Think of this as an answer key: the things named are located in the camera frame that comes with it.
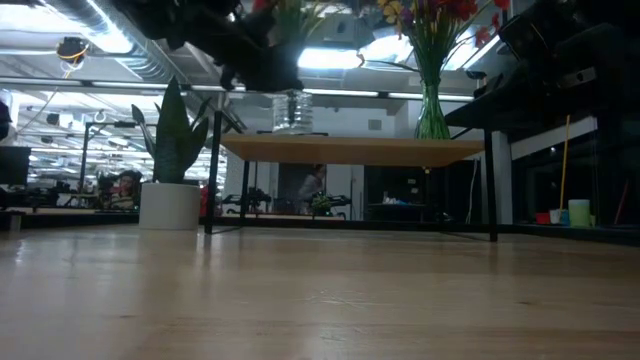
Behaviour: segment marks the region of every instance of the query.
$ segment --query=person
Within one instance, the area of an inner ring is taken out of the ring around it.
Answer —
[[[138,173],[132,170],[124,171],[118,177],[119,185],[116,192],[111,195],[109,207],[112,209],[133,209],[138,202]]]
[[[324,178],[327,175],[327,166],[318,164],[313,166],[313,172],[304,179],[298,190],[298,206],[301,212],[309,212],[309,202],[313,195],[324,190]]]

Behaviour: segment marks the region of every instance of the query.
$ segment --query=red flower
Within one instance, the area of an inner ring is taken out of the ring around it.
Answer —
[[[493,0],[493,3],[496,4],[497,7],[499,7],[502,10],[507,10],[509,9],[509,4],[511,3],[511,0]]]
[[[486,26],[481,27],[476,31],[476,47],[481,48],[484,44],[488,43],[491,39],[489,35],[489,28]]]
[[[471,15],[478,12],[478,4],[476,4],[476,0],[461,0],[451,5],[454,17],[459,18],[462,21],[469,20]]]
[[[491,25],[493,25],[493,28],[496,29],[496,31],[500,30],[500,14],[493,14],[493,17],[491,18]]]

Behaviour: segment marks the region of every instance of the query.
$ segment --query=white planter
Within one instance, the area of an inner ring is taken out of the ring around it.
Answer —
[[[141,229],[196,230],[199,216],[199,187],[179,184],[142,184]]]

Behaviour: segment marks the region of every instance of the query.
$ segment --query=table leg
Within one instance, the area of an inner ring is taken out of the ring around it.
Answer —
[[[213,233],[215,216],[216,191],[218,190],[218,156],[220,155],[220,136],[222,135],[222,111],[213,114],[213,143],[211,145],[211,161],[209,163],[209,187],[207,191],[207,214],[204,232]]]
[[[249,165],[248,161],[244,162],[244,170],[242,171],[242,196],[240,198],[240,223],[244,223],[247,217],[247,207],[249,199],[247,198],[247,187],[249,186]]]
[[[496,215],[496,180],[493,169],[493,139],[490,130],[484,130],[484,153],[487,167],[487,201],[489,210],[489,239],[498,241],[498,223]]]

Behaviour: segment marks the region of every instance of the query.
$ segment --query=computer monitor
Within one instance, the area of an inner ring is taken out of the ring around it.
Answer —
[[[31,148],[0,146],[0,185],[27,185]]]

